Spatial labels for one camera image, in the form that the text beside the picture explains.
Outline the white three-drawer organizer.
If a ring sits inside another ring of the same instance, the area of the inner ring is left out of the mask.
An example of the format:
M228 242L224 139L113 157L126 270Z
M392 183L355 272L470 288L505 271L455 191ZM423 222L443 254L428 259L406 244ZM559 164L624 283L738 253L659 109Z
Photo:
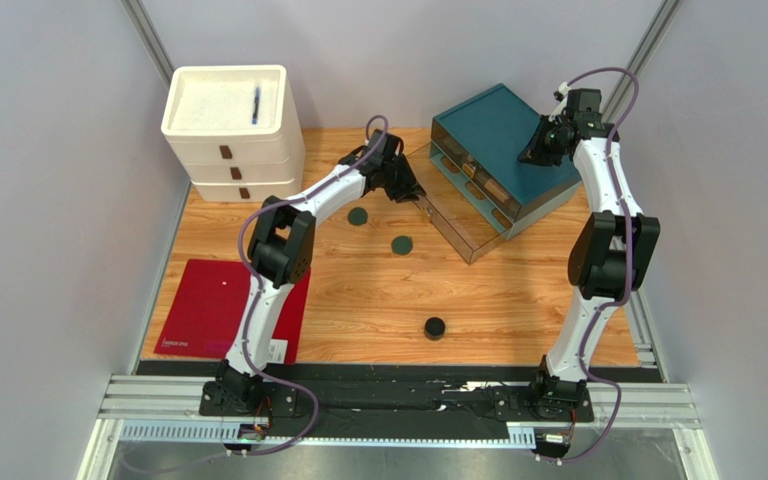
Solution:
M252 125L257 85L259 121ZM260 203L303 189L306 147L282 65L178 68L161 131L207 202Z

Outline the black round jar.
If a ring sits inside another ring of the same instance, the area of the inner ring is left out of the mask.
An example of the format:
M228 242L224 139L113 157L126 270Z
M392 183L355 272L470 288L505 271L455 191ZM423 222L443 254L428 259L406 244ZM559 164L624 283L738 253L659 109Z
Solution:
M424 323L423 333L425 338L430 341L441 340L445 332L445 321L439 317L429 317Z

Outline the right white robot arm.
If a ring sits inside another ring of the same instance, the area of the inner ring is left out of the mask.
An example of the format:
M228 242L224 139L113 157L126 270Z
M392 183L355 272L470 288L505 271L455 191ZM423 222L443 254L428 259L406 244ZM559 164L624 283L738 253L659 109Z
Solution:
M633 198L617 128L599 111L600 91L562 84L555 97L558 105L541 116L518 160L558 166L570 158L591 213L568 260L571 306L530 384L530 410L546 420L578 409L585 400L590 361L603 330L641 286L661 230L658 219L644 215Z

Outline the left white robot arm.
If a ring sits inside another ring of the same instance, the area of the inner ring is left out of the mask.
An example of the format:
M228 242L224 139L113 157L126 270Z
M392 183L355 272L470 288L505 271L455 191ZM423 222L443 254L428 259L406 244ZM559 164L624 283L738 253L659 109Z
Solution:
M289 294L312 266L318 224L377 189L396 203L425 194L403 140L380 129L313 186L287 199L267 198L245 221L240 232L251 237L241 259L249 294L235 340L203 387L200 414L247 416L265 406L269 347Z

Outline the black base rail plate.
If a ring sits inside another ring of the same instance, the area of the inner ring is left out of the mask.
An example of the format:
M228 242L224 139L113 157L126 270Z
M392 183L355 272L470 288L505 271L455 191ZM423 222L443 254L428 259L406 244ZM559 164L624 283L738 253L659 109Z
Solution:
M293 436L317 417L310 439L491 440L509 422L568 426L594 421L598 385L575 413L540 406L529 383L534 366L393 364L270 365L261 384L274 436Z

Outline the dark green round puff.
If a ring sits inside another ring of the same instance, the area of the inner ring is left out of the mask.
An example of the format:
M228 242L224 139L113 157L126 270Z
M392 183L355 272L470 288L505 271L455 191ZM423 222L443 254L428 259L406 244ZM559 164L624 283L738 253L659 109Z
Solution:
M368 218L367 210L362 207L352 208L347 215L348 222L353 226L365 225L368 222Z

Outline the red mat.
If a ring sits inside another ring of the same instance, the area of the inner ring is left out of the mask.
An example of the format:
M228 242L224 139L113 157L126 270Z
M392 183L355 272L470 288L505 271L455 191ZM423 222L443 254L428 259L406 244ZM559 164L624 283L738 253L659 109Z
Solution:
M296 284L283 306L269 347L270 363L296 362L310 278ZM238 261L188 261L153 351L223 358L240 326L249 287L250 274Z

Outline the blue pen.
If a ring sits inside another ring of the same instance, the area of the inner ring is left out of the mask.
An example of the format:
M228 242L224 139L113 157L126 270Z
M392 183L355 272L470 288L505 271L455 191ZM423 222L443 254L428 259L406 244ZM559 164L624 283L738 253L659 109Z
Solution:
M261 93L262 93L261 86L260 85L255 86L254 98L253 98L253 107L252 107L252 115L251 115L251 124L252 125L257 125L258 121L259 121L259 109L260 109Z

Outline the teal drawer organizer box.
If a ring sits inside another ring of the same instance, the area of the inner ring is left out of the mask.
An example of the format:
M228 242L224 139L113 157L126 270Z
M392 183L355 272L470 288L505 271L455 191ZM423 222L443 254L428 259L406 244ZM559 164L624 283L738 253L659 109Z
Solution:
M511 223L508 238L569 201L581 183L571 162L535 166L518 160L540 115L507 86L497 84L433 117L431 142L459 169L461 184L476 186Z

